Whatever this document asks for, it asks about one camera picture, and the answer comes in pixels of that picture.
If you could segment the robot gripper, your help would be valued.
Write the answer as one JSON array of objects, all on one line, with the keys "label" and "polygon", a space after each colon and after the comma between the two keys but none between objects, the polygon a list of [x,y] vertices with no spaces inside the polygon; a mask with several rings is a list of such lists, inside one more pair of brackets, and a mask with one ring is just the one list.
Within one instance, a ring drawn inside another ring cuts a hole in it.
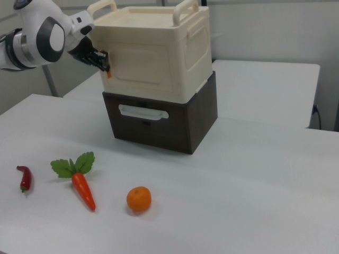
[{"label": "robot gripper", "polygon": [[92,65],[100,71],[108,72],[110,70],[110,66],[106,61],[108,53],[106,51],[92,51],[93,46],[91,40],[88,37],[84,37],[74,49],[67,52],[74,59],[82,63]]}]

